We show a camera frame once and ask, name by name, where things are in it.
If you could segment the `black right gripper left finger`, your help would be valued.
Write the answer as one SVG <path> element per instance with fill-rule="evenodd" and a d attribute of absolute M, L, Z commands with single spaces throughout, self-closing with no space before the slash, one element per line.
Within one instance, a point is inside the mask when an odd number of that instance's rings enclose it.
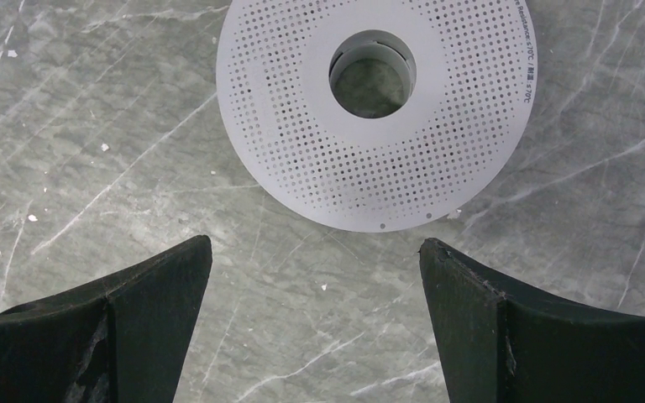
<path fill-rule="evenodd" d="M 0 402 L 173 401 L 211 268 L 197 235 L 0 312 Z"/>

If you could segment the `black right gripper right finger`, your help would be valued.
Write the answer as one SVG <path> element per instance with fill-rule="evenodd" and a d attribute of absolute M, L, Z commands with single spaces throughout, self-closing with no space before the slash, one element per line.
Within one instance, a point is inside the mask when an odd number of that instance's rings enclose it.
<path fill-rule="evenodd" d="M 452 402 L 645 402 L 645 317 L 556 296 L 435 238 L 419 258 Z"/>

